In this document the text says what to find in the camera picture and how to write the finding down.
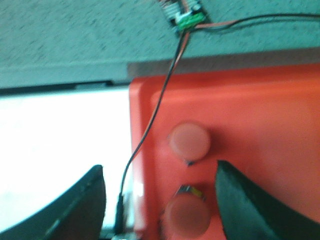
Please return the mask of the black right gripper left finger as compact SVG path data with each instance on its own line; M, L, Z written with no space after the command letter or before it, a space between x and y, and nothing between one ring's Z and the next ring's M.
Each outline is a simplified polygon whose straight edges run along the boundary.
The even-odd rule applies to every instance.
M2 240L97 240L106 209L101 165L93 166L45 208L1 232Z

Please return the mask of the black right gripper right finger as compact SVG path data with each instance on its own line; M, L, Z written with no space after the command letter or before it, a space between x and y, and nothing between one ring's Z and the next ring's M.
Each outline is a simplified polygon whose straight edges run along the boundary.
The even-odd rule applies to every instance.
M215 192L228 240L318 240L320 224L288 207L226 160L217 162Z

